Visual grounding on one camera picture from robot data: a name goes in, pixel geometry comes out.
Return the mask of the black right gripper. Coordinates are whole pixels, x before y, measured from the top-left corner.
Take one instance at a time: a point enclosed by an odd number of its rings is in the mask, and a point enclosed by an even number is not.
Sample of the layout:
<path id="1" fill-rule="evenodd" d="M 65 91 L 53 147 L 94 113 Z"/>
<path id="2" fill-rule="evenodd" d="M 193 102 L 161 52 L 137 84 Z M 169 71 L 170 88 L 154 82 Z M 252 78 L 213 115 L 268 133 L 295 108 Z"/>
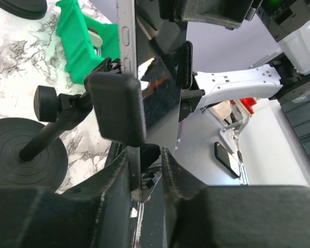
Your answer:
<path id="1" fill-rule="evenodd" d="M 228 29 L 258 16 L 276 42 L 310 21 L 310 0 L 189 0 L 159 1 L 160 15 L 169 21 L 202 22 Z"/>

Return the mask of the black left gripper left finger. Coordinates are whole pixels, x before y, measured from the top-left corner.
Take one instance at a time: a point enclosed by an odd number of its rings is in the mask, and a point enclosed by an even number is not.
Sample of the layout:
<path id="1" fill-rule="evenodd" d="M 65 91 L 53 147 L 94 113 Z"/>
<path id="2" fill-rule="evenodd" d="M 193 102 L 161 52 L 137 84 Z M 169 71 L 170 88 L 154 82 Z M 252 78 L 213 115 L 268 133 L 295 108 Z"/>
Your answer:
<path id="1" fill-rule="evenodd" d="M 0 247 L 128 247 L 130 208 L 126 152 L 63 194 L 0 187 Z"/>

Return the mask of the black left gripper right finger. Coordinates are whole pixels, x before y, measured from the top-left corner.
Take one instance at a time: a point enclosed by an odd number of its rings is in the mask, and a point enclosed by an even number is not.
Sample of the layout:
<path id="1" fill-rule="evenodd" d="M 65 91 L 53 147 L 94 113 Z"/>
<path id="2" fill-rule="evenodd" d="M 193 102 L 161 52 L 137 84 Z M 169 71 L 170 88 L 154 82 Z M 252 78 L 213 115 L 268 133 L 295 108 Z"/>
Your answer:
<path id="1" fill-rule="evenodd" d="M 310 247 L 310 188 L 208 186 L 161 155 L 169 247 Z"/>

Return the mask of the white-edged back phone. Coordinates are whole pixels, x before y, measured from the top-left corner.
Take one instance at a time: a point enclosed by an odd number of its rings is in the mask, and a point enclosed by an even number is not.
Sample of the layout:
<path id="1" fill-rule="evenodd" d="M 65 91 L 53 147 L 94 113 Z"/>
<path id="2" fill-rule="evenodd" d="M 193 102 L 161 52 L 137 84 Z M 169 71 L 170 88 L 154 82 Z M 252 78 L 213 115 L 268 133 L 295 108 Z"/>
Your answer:
<path id="1" fill-rule="evenodd" d="M 141 202 L 141 147 L 174 146 L 187 24 L 172 18 L 173 1 L 117 1 L 121 71 L 127 94 L 130 190 Z"/>

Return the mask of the black back phone stand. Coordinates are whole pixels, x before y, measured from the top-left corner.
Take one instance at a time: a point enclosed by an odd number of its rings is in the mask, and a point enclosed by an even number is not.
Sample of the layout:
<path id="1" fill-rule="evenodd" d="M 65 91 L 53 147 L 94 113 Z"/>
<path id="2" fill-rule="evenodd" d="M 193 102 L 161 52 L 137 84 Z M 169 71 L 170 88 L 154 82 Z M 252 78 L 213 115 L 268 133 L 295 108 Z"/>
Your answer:
<path id="1" fill-rule="evenodd" d="M 184 57 L 193 57 L 193 46 L 184 45 Z M 178 125 L 192 113 L 202 96 L 194 81 L 183 84 Z M 0 186 L 59 188 L 68 170 L 68 155 L 60 136 L 77 127 L 101 101 L 99 94 L 57 94 L 53 87 L 38 86 L 34 96 L 37 120 L 0 119 Z"/>

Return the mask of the black phone stand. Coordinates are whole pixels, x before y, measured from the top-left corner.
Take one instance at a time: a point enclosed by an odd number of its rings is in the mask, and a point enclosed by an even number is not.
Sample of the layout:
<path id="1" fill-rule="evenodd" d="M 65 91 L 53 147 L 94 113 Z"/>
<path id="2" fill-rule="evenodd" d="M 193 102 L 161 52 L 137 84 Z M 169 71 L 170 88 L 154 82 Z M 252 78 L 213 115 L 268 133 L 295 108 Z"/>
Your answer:
<path id="1" fill-rule="evenodd" d="M 23 19 L 42 19 L 48 9 L 47 0 L 0 0 L 0 8 Z"/>
<path id="2" fill-rule="evenodd" d="M 184 57 L 193 57 L 193 46 L 184 45 Z M 178 125 L 192 113 L 202 96 L 194 81 L 183 84 Z M 57 94 L 53 87 L 38 86 L 34 96 L 37 120 L 0 119 L 0 186 L 59 188 L 68 170 L 68 155 L 60 136 L 77 127 L 101 101 L 99 94 Z"/>

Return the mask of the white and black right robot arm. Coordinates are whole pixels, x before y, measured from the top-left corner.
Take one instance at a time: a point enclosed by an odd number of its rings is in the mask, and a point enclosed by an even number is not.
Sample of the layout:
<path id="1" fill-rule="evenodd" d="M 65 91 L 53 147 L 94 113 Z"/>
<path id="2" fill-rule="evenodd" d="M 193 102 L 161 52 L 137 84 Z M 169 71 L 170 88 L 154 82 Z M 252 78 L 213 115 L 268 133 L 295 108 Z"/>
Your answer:
<path id="1" fill-rule="evenodd" d="M 258 16 L 281 49 L 267 64 L 222 73 L 192 72 L 183 59 L 182 80 L 194 81 L 202 92 L 197 104 L 242 98 L 292 100 L 310 89 L 310 1 L 160 1 L 162 18 L 210 23 L 227 29 Z"/>

